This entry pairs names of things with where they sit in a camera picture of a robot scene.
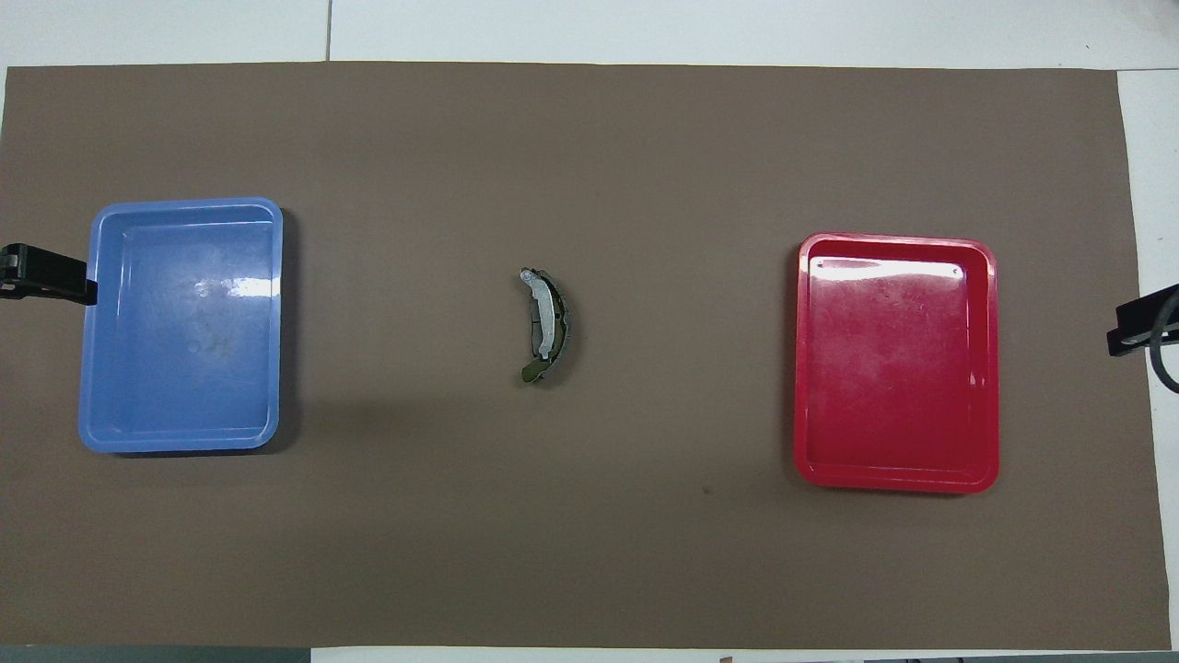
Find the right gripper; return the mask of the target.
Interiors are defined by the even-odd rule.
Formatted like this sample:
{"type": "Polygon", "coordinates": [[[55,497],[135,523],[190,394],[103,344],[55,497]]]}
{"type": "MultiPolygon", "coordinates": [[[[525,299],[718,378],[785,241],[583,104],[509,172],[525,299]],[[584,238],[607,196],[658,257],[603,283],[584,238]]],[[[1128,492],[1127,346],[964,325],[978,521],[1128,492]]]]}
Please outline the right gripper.
{"type": "Polygon", "coordinates": [[[1162,291],[1154,291],[1144,297],[1132,298],[1117,306],[1117,324],[1106,333],[1106,347],[1111,357],[1128,355],[1150,343],[1157,320],[1157,349],[1162,344],[1174,343],[1170,339],[1168,327],[1178,308],[1178,285],[1172,285],[1166,298],[1162,291]]]}

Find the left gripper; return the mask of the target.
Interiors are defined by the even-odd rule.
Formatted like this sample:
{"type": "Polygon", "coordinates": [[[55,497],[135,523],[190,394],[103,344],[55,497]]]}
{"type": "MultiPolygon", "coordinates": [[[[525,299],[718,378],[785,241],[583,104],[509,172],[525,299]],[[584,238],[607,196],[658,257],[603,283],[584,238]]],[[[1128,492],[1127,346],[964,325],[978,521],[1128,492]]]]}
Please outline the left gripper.
{"type": "Polygon", "coordinates": [[[77,306],[95,306],[97,282],[88,265],[62,252],[26,243],[1,248],[1,298],[64,298],[77,306]]]}

